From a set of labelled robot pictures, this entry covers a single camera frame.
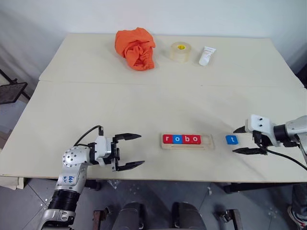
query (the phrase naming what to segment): gray floor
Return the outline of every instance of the gray floor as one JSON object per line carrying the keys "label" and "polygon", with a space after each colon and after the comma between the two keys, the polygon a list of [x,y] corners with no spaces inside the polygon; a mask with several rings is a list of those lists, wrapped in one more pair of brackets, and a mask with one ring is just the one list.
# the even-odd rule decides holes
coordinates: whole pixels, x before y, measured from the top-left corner
{"label": "gray floor", "polygon": [[[101,229],[110,230],[116,215],[126,203],[138,201],[147,209],[147,226],[152,229],[170,225],[173,202],[186,201],[199,209],[208,230],[233,230],[231,222],[223,224],[214,212],[237,208],[244,230],[295,230],[286,213],[291,203],[291,186],[226,194],[214,183],[171,181],[102,181],[102,189],[85,188],[76,210],[75,230],[92,229],[94,210],[106,206],[113,210]],[[0,187],[0,229],[35,230],[48,200],[54,181],[31,179],[24,190]]]}

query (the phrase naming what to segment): shoe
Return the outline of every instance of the shoe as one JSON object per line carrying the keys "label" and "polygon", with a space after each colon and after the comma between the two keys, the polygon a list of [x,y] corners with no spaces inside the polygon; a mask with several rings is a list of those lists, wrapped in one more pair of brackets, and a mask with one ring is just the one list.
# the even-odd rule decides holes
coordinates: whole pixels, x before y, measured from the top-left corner
{"label": "shoe", "polygon": [[290,218],[297,224],[299,230],[307,230],[307,218],[298,217],[292,210],[292,207],[288,207],[288,214]]}

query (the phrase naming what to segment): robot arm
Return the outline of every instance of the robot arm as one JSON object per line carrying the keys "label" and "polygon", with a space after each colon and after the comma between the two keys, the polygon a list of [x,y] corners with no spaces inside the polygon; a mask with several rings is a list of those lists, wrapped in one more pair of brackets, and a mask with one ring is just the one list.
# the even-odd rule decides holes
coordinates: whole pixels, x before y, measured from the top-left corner
{"label": "robot arm", "polygon": [[99,128],[99,136],[96,141],[87,145],[78,144],[85,135],[83,135],[73,146],[68,149],[62,157],[62,172],[57,181],[54,194],[49,203],[48,209],[45,210],[38,230],[58,229],[71,230],[75,218],[75,210],[79,196],[84,188],[87,178],[87,167],[95,164],[105,166],[111,164],[112,171],[123,171],[133,169],[144,161],[136,161],[126,163],[119,166],[120,160],[119,148],[117,148],[118,140],[131,140],[141,137],[137,134],[120,134],[113,138],[103,136],[101,126]]}
{"label": "robot arm", "polygon": [[[307,162],[307,115],[299,117],[296,120],[288,121],[284,125],[275,125],[270,119],[251,115],[246,120],[245,126],[240,127],[234,133],[252,133],[257,145],[264,148],[268,146],[299,147]],[[263,149],[240,148],[234,152],[242,154],[266,154]]]}

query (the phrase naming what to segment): blue t block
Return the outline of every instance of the blue t block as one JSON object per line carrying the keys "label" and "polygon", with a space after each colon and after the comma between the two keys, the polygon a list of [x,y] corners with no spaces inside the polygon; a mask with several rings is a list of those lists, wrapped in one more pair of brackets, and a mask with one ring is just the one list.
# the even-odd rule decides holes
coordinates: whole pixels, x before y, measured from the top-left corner
{"label": "blue t block", "polygon": [[227,135],[226,141],[228,145],[237,145],[239,143],[238,139],[234,135]]}
{"label": "blue t block", "polygon": [[182,144],[182,135],[173,135],[173,144]]}

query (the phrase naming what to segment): white tube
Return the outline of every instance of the white tube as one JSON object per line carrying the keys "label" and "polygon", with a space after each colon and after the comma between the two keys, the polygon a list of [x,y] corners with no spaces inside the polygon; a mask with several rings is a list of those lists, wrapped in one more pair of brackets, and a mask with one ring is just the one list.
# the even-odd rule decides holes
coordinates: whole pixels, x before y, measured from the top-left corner
{"label": "white tube", "polygon": [[215,52],[215,50],[216,49],[214,48],[205,46],[205,48],[203,49],[203,53],[201,55],[199,64],[201,66],[206,66],[209,63],[211,55]]}

